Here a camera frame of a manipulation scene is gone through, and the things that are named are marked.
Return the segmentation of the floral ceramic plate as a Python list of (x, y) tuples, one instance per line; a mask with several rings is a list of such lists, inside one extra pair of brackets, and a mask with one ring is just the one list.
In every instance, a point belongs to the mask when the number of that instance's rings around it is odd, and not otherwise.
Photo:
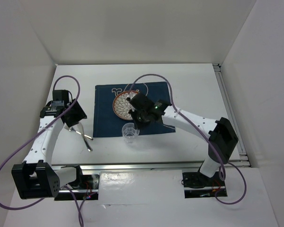
[(133, 98), (136, 94), (138, 94), (138, 91), (124, 91), (115, 97), (113, 101), (113, 111), (119, 118), (127, 121), (132, 120), (132, 116), (129, 114), (132, 106), (127, 100), (127, 97)]

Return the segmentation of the clear plastic cup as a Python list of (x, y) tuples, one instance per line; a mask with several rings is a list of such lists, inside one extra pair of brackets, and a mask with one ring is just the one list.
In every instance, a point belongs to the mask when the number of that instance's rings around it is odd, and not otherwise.
[(126, 123), (122, 127), (122, 136), (125, 142), (133, 143), (134, 140), (138, 137), (140, 130), (135, 127), (135, 124), (130, 122)]

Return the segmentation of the blue whale placemat cloth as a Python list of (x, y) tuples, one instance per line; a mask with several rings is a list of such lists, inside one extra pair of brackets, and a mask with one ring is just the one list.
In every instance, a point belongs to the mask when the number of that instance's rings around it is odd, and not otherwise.
[[(95, 86), (95, 106), (93, 137), (121, 137), (122, 127), (133, 122), (119, 118), (113, 111), (113, 101), (121, 92), (128, 91), (131, 84), (97, 85)], [(169, 101), (169, 89), (166, 82), (136, 83), (133, 91), (142, 92), (151, 101), (160, 99)]]

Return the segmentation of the silver table knife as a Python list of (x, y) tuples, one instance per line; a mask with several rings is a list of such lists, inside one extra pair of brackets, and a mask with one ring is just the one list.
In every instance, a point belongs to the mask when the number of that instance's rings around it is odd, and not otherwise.
[(84, 143), (85, 143), (85, 146), (86, 146), (87, 150), (88, 150), (89, 152), (92, 152), (93, 149), (91, 148), (91, 146), (89, 145), (89, 143), (88, 143), (88, 141), (87, 141), (87, 139), (86, 139), (86, 137), (85, 137), (83, 125), (82, 125), (81, 123), (78, 123), (77, 127), (78, 127), (78, 129), (79, 129), (79, 132), (81, 133), (81, 137), (82, 137), (82, 139), (83, 139), (83, 141), (84, 141)]

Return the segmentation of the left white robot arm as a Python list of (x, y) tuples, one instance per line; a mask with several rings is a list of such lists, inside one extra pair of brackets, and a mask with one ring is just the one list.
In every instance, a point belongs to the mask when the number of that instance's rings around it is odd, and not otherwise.
[(52, 156), (56, 141), (64, 126), (76, 127), (81, 134), (80, 121), (87, 116), (80, 104), (71, 100), (68, 90), (54, 90), (53, 99), (40, 112), (38, 136), (21, 164), (13, 166), (11, 173), (22, 199), (55, 198), (66, 185), (74, 189), (84, 183), (79, 166), (52, 169)]

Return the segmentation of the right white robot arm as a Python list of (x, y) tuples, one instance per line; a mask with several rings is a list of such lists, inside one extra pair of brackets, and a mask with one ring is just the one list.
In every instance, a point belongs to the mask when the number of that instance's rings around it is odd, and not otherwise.
[(128, 94), (131, 115), (135, 127), (143, 129), (153, 123), (172, 126), (196, 135), (208, 143), (208, 155), (197, 174), (201, 185), (208, 185), (222, 165), (228, 163), (238, 143), (238, 137), (231, 122), (222, 117), (209, 119), (174, 107), (169, 101), (151, 101), (139, 92)]

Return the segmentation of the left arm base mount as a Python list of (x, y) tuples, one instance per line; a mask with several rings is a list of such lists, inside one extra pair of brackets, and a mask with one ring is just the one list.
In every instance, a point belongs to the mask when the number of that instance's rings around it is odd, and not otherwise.
[(59, 176), (60, 189), (55, 201), (97, 200), (100, 183), (100, 172), (84, 169), (81, 166), (62, 166), (54, 172)]

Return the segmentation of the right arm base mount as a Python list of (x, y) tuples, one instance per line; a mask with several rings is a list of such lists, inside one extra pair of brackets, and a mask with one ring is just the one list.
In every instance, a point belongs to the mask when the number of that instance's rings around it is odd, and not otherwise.
[(227, 197), (225, 182), (219, 178), (216, 172), (212, 178), (208, 178), (199, 172), (183, 172), (181, 184), (184, 187), (186, 199)]

